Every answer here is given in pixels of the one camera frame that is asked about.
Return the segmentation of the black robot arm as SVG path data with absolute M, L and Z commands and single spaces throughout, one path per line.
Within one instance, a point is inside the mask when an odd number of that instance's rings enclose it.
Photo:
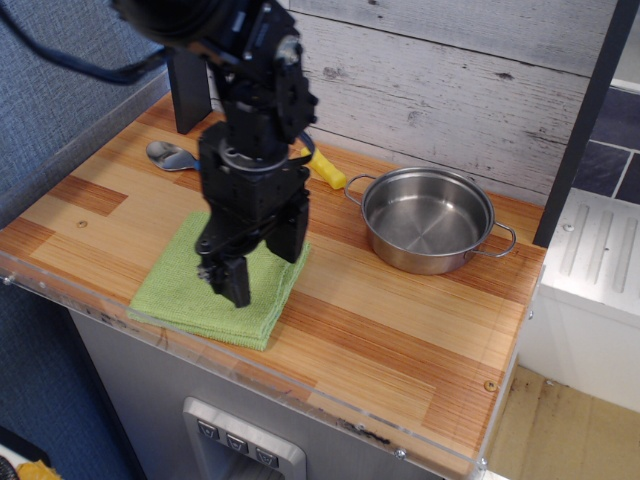
M 247 255 L 260 243 L 294 263 L 309 218 L 309 156 L 291 159 L 315 122 L 292 16 L 275 1 L 116 1 L 139 33 L 204 59 L 224 120 L 199 140 L 211 216 L 196 243 L 199 275 L 236 307 L 250 302 Z

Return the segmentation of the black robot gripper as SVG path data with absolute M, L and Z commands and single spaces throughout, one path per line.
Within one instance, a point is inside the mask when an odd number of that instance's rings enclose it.
M 243 308 L 251 302 L 244 256 L 261 242 L 289 263 L 301 255 L 309 218 L 309 159 L 289 159 L 284 144 L 277 147 L 274 164 L 250 167 L 230 140 L 225 122 L 215 123 L 199 140 L 201 190 L 210 219 L 196 252 L 211 268 L 214 292 Z

